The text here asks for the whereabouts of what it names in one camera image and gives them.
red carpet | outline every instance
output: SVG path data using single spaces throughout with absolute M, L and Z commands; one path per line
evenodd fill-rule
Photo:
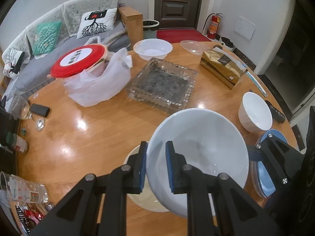
M 157 38 L 170 43 L 178 43 L 185 40 L 211 42 L 195 29 L 160 29 L 157 31 Z

red lid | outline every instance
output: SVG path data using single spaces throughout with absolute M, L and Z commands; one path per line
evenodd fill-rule
M 55 78 L 76 75 L 99 61 L 105 52 L 107 49 L 97 44 L 75 48 L 56 61 L 51 68 L 51 75 Z

gold package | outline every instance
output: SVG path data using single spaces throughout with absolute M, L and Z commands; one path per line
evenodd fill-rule
M 240 82 L 247 69 L 228 53 L 221 52 L 205 50 L 202 54 L 200 65 L 213 73 L 230 89 L 233 89 Z

door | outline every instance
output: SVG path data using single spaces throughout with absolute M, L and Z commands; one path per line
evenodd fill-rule
M 160 28 L 197 27 L 201 0 L 155 0 L 154 19 Z

green lid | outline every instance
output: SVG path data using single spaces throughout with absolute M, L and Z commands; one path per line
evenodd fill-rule
M 11 132 L 7 133 L 7 144 L 13 146 L 15 142 L 15 137 Z

